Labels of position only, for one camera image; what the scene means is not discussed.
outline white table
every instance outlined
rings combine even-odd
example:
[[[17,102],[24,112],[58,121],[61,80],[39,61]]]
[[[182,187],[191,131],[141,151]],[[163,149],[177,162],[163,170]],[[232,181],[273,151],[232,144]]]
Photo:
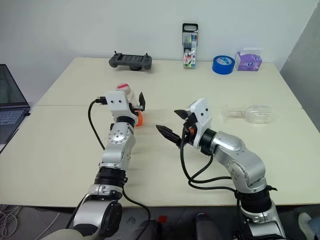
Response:
[[[98,171],[102,149],[87,119],[87,106],[38,106],[0,155],[0,203],[74,207]],[[244,119],[223,122],[221,108],[210,108],[212,129],[243,139],[264,161],[268,184],[277,205],[320,203],[320,135],[303,109],[276,109],[270,124]],[[234,205],[225,190],[188,186],[178,148],[164,139],[155,124],[180,133],[183,121],[171,110],[149,109],[145,124],[135,129],[136,145],[127,172],[127,194],[148,206]],[[92,121],[106,143],[112,116],[103,105],[92,109]],[[187,168],[196,172],[208,157],[185,148]],[[202,178],[228,175],[215,162]],[[215,183],[232,187],[230,180]],[[124,198],[124,206],[132,206]]]
[[[258,72],[221,76],[210,62],[183,69],[180,61],[154,61],[152,71],[110,68],[103,58],[76,58],[39,101],[14,138],[0,154],[0,203],[74,207],[94,182],[102,149],[89,125],[89,103],[120,83],[129,83],[146,99],[145,123],[135,129],[125,185],[127,194],[148,206],[234,205],[225,190],[190,188],[178,148],[155,128],[165,125],[180,134],[183,121],[173,113],[193,100],[207,97],[212,129],[240,137],[266,166],[268,184],[278,188],[277,205],[320,203],[320,135],[275,66],[264,63]],[[222,107],[265,104],[274,108],[270,124],[244,119],[222,120]],[[94,106],[92,121],[106,144],[113,118],[108,108]],[[196,172],[208,157],[185,148],[187,168]],[[217,162],[202,178],[228,175]],[[232,187],[230,180],[216,185]],[[124,198],[124,206],[132,206]]]
[[[110,67],[108,59],[85,57],[75,58],[38,104],[87,106],[121,83],[128,83],[137,96],[143,92],[149,110],[181,109],[203,97],[210,107],[301,108],[272,63],[263,63],[257,72],[219,75],[207,61],[184,69],[181,61],[154,60],[150,71],[131,71]]]

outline laptop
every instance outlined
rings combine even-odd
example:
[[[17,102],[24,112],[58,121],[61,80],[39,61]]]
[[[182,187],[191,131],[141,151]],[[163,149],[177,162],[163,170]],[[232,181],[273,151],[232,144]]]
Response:
[[[7,65],[0,64],[0,144],[6,144],[29,116],[30,106]]]

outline tissue box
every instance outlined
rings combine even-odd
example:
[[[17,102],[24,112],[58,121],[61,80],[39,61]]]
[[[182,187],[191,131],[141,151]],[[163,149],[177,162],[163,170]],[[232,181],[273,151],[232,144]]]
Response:
[[[237,52],[235,57],[235,69],[238,71],[258,71],[261,63],[261,57],[256,54]]]

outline game controller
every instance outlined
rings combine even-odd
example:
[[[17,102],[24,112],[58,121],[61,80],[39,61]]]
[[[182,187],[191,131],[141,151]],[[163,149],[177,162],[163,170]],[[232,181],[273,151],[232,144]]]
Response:
[[[120,66],[129,66],[132,71],[139,71],[142,68],[149,70],[152,64],[152,57],[147,53],[142,55],[126,55],[114,51],[114,55],[109,60],[109,65],[113,68]]]

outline blue tape roll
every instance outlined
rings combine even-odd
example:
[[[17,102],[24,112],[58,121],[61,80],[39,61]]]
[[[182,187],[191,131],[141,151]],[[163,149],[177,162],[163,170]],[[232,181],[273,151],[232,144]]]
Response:
[[[230,56],[219,55],[213,59],[212,70],[217,74],[230,74],[235,66],[235,60]]]

